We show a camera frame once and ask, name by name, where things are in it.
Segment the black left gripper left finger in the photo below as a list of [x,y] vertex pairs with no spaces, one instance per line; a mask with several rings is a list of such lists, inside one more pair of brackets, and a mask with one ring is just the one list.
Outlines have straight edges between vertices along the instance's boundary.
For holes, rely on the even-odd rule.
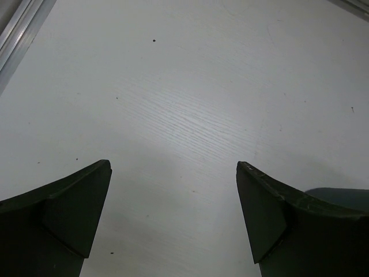
[[1,276],[79,276],[112,175],[99,160],[1,201]]

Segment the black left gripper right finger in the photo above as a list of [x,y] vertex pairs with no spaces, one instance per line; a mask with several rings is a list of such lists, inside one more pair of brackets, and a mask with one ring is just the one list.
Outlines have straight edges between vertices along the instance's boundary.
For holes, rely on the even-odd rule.
[[262,276],[367,276],[368,212],[335,205],[239,162],[236,183]]

